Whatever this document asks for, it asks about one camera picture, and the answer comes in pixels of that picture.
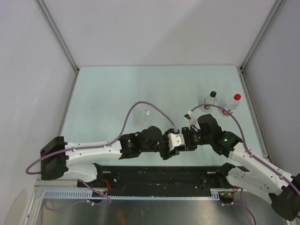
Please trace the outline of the tall clear bottle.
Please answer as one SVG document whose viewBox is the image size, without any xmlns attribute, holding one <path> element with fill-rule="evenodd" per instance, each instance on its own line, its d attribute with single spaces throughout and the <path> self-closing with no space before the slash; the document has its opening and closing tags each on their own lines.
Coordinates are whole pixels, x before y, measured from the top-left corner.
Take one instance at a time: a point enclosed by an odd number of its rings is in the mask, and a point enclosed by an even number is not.
<svg viewBox="0 0 300 225">
<path fill-rule="evenodd" d="M 152 125 L 152 114 L 150 113 L 150 108 L 147 106 L 143 107 L 142 122 L 148 127 Z"/>
</svg>

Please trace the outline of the short clear bottle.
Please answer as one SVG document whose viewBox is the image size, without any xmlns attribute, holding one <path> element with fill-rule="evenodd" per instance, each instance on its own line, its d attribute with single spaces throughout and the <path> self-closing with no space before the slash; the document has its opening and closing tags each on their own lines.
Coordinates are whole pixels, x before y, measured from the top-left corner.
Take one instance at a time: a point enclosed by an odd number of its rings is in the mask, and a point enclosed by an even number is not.
<svg viewBox="0 0 300 225">
<path fill-rule="evenodd" d="M 210 94 L 205 98 L 204 100 L 204 109 L 205 110 L 209 110 L 210 109 L 210 105 L 214 105 L 217 102 L 217 98 L 215 97 L 211 97 Z"/>
</svg>

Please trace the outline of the black bottle cap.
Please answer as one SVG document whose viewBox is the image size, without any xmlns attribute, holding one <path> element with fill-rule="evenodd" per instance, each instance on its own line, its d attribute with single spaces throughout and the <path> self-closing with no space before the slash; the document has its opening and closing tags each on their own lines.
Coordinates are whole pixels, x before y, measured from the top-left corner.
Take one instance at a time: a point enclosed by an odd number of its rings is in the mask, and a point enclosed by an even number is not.
<svg viewBox="0 0 300 225">
<path fill-rule="evenodd" d="M 210 96 L 211 96 L 212 98 L 214 98 L 214 97 L 216 96 L 216 92 L 215 92 L 215 91 L 212 91 L 212 92 L 210 93 Z"/>
</svg>

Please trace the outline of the clear bottle red label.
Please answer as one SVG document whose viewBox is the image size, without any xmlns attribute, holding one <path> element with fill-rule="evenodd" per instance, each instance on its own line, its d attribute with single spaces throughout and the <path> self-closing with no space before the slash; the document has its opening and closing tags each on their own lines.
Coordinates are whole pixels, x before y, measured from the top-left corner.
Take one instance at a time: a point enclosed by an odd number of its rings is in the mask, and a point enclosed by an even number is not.
<svg viewBox="0 0 300 225">
<path fill-rule="evenodd" d="M 230 100 L 228 100 L 225 104 L 223 109 L 221 110 L 222 114 L 225 116 L 232 115 L 234 111 L 238 108 L 240 104 L 240 100 L 236 101 L 234 97 Z"/>
</svg>

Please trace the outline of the red bottle cap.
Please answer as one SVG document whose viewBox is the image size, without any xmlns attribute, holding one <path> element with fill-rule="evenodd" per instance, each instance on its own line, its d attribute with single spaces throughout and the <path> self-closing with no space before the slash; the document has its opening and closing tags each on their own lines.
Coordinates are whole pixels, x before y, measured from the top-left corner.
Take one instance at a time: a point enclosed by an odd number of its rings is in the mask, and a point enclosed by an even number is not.
<svg viewBox="0 0 300 225">
<path fill-rule="evenodd" d="M 240 94 L 235 94 L 235 95 L 234 95 L 234 99 L 235 99 L 236 101 L 239 101 L 239 100 L 241 99 L 241 95 L 240 95 Z"/>
</svg>

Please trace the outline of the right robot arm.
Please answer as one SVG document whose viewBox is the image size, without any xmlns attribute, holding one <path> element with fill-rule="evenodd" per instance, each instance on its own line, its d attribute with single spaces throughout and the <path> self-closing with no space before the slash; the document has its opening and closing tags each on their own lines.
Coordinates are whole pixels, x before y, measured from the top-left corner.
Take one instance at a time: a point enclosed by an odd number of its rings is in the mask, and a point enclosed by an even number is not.
<svg viewBox="0 0 300 225">
<path fill-rule="evenodd" d="M 237 162 L 246 172 L 226 163 L 216 176 L 221 188 L 237 186 L 262 198 L 283 219 L 293 221 L 300 215 L 300 176 L 292 175 L 250 150 L 245 141 L 230 131 L 223 131 L 211 114 L 195 119 L 184 116 L 189 127 L 182 129 L 187 150 L 210 145 L 218 154 Z"/>
</svg>

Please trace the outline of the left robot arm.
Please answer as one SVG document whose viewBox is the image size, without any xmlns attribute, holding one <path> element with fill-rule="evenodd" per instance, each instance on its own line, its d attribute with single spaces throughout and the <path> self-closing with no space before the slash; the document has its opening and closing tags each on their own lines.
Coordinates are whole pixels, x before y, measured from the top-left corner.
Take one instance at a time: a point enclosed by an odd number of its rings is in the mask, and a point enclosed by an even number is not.
<svg viewBox="0 0 300 225">
<path fill-rule="evenodd" d="M 179 132 L 169 129 L 162 133 L 155 126 L 111 142 L 73 143 L 57 136 L 40 151 L 41 179 L 78 179 L 97 188 L 104 181 L 99 160 L 137 158 L 143 152 L 158 152 L 167 160 L 177 155 L 184 144 Z"/>
</svg>

